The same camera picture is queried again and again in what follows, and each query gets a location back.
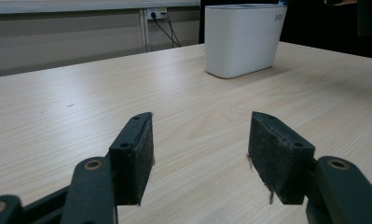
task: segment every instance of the electrical socket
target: electrical socket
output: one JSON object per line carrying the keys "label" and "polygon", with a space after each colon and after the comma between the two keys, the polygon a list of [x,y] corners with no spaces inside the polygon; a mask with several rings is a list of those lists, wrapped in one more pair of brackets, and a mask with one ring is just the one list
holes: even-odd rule
{"label": "electrical socket", "polygon": [[149,21],[153,21],[154,19],[151,17],[151,13],[156,13],[156,19],[165,19],[164,14],[167,13],[166,7],[154,7],[154,8],[148,8],[147,9],[147,19]]}

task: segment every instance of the white container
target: white container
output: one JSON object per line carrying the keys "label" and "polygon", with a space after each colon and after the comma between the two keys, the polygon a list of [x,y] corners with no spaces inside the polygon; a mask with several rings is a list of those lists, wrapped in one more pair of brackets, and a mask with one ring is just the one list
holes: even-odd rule
{"label": "white container", "polygon": [[205,71],[231,78],[273,65],[286,6],[246,4],[205,8]]}

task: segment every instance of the light wood grain surface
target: light wood grain surface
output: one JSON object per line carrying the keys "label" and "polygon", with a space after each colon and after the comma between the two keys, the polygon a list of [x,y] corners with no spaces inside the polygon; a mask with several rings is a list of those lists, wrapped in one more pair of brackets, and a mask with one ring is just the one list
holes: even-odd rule
{"label": "light wood grain surface", "polygon": [[246,159],[252,111],[352,161],[372,183],[372,59],[280,43],[272,68],[221,79],[203,45],[0,77],[0,195],[31,203],[103,156],[128,119],[154,113],[156,165],[119,223],[307,223]]}

